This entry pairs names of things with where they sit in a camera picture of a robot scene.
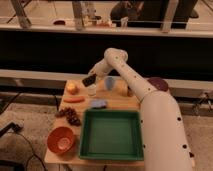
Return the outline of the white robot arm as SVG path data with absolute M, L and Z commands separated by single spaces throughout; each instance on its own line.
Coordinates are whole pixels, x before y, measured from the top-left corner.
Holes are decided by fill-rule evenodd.
M 180 107 L 168 92 L 158 90 L 132 69 L 125 50 L 108 48 L 83 79 L 88 87 L 116 70 L 140 103 L 145 171 L 193 171 Z

